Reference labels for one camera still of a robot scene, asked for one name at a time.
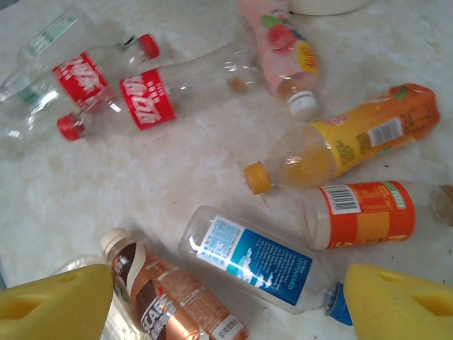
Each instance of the yellow bottle label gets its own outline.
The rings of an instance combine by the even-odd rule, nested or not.
[[[380,152],[421,140],[439,120],[435,94],[417,84],[404,84],[347,113],[310,125],[330,147],[336,176],[340,176]]]
[[[318,74],[318,62],[310,45],[306,41],[299,40],[295,50],[300,69],[304,72]]]

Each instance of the sponge hole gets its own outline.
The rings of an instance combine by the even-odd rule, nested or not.
[[[20,320],[42,304],[42,300],[14,298],[0,304],[0,320]]]
[[[453,317],[453,297],[411,295],[412,299],[436,317]]]
[[[395,273],[389,273],[387,271],[382,271],[381,273],[379,273],[379,276],[381,276],[384,280],[390,282],[399,282],[404,280],[402,276]]]
[[[59,278],[58,281],[61,282],[61,283],[69,283],[69,282],[73,281],[76,278],[77,278],[77,275],[65,275],[62,278]]]

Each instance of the bottle cap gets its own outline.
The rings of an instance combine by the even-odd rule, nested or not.
[[[58,118],[57,127],[62,136],[71,141],[82,137],[82,133],[85,131],[82,121],[75,120],[74,116],[71,114]]]
[[[137,40],[148,57],[153,59],[159,56],[159,46],[151,34],[143,34]]]
[[[247,185],[254,195],[264,193],[270,189],[270,179],[268,173],[260,161],[247,166],[243,170]]]
[[[101,249],[103,250],[104,256],[107,256],[108,252],[122,239],[126,239],[128,237],[132,237],[130,232],[123,228],[115,228],[111,231],[107,232],[104,236],[102,236],[99,244]]]
[[[446,199],[436,198],[436,212],[450,227],[453,227],[453,184],[444,184],[439,188],[447,197]]]
[[[318,103],[311,91],[300,91],[287,100],[291,115],[297,120],[308,120],[318,110]]]
[[[329,302],[330,313],[328,315],[342,324],[352,326],[351,316],[343,292],[343,284],[337,283],[335,291]]]

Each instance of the white bottle cap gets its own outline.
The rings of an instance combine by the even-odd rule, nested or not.
[[[311,91],[300,91],[287,100],[291,115],[297,120],[308,120],[318,110],[318,103]]]
[[[104,256],[107,256],[108,252],[122,239],[132,237],[130,232],[123,228],[115,228],[109,231],[107,234],[102,236],[99,242],[101,249],[103,250]]]

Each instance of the orange juice bottle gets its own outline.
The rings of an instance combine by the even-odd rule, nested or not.
[[[395,86],[351,111],[289,131],[244,175],[255,195],[275,184],[319,186],[380,152],[423,139],[439,120],[431,90]]]

